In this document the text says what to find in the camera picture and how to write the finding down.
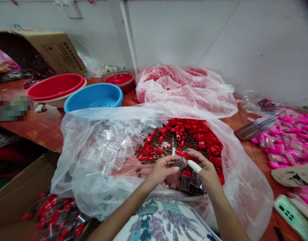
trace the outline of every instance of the wooden table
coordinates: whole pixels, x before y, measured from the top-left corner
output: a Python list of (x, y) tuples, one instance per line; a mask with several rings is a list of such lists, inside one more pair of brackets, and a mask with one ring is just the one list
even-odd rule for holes
[[(24, 95), (22, 80), (0, 84), (0, 95)], [(99, 83), (98, 79), (88, 80), (87, 85)], [(132, 97), (136, 98), (135, 90), (127, 93), (123, 97), (122, 106), (133, 106), (137, 103), (132, 101)], [(62, 151), (63, 136), (60, 131), (60, 124), (65, 115), (63, 109), (57, 109), (50, 105), (46, 105), (47, 111), (34, 113), (32, 120), (17, 122), (1, 122), (0, 126), (17, 133), (18, 135), (32, 140), (33, 142), (46, 147), (55, 152)], [(222, 121), (227, 123), (236, 133), (243, 125), (248, 123), (247, 118), (257, 118), (256, 115), (247, 114), (242, 111), (239, 105), (239, 112), (230, 118), (224, 118)], [(242, 146), (249, 157), (260, 168), (266, 176), (274, 193), (274, 198), (279, 194), (287, 194), (290, 189), (277, 183), (271, 176), (271, 168), (268, 165), (267, 154), (257, 145), (249, 141), (241, 140)], [(273, 210), (269, 226), (265, 231), (261, 240), (278, 240), (273, 227), (278, 227), (285, 240), (301, 240), (299, 236), (290, 228), (284, 219)]]

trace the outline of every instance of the white bag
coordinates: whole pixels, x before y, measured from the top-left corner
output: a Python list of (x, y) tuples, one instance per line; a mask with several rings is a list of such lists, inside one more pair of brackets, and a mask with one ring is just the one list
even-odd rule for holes
[[(51, 192), (59, 196), (75, 197), (79, 209), (103, 220), (118, 208), (144, 181), (128, 176), (141, 165), (135, 158), (126, 161), (119, 175), (93, 174), (103, 167), (95, 167), (93, 161), (82, 163), (81, 153), (95, 142), (93, 136), (105, 120), (125, 123), (133, 119), (150, 121), (170, 118), (207, 120), (206, 124), (223, 144), (222, 166), (225, 194), (251, 239), (258, 240), (270, 220), (273, 192), (263, 173), (244, 152), (233, 130), (207, 111), (194, 111), (186, 106), (141, 104), (133, 107), (91, 108), (69, 112), (65, 115), (61, 130), (64, 135), (63, 152), (51, 183)], [(157, 187), (149, 196), (179, 200), (193, 207), (206, 223), (217, 230), (215, 214), (208, 195), (188, 197), (179, 191)]]

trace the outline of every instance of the forearm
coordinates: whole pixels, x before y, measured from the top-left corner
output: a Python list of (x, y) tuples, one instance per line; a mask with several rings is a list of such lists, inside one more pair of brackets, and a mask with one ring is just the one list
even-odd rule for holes
[(250, 240), (234, 209), (226, 198), (223, 188), (209, 193), (217, 226), (223, 241)]
[(129, 221), (130, 217), (140, 209), (153, 188), (143, 182), (101, 225), (92, 233), (88, 241), (113, 240)]

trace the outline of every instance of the person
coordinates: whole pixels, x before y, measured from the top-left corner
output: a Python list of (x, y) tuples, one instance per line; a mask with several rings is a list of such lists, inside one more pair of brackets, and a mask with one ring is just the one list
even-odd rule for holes
[[(187, 154), (199, 161), (198, 168), (193, 167), (211, 200), (221, 239), (250, 240), (224, 194), (214, 165), (198, 151), (187, 149)], [(155, 198), (145, 202), (168, 175), (179, 171), (179, 167), (170, 167), (177, 158), (158, 159), (145, 181), (95, 229), (88, 241), (220, 240), (187, 204)]]

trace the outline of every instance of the blue plastic basin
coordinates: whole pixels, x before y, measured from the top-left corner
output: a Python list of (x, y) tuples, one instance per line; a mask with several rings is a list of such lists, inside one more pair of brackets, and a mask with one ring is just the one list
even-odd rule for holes
[(65, 102), (65, 113), (95, 107), (122, 106), (123, 92), (113, 84), (100, 83), (86, 86), (72, 94)]

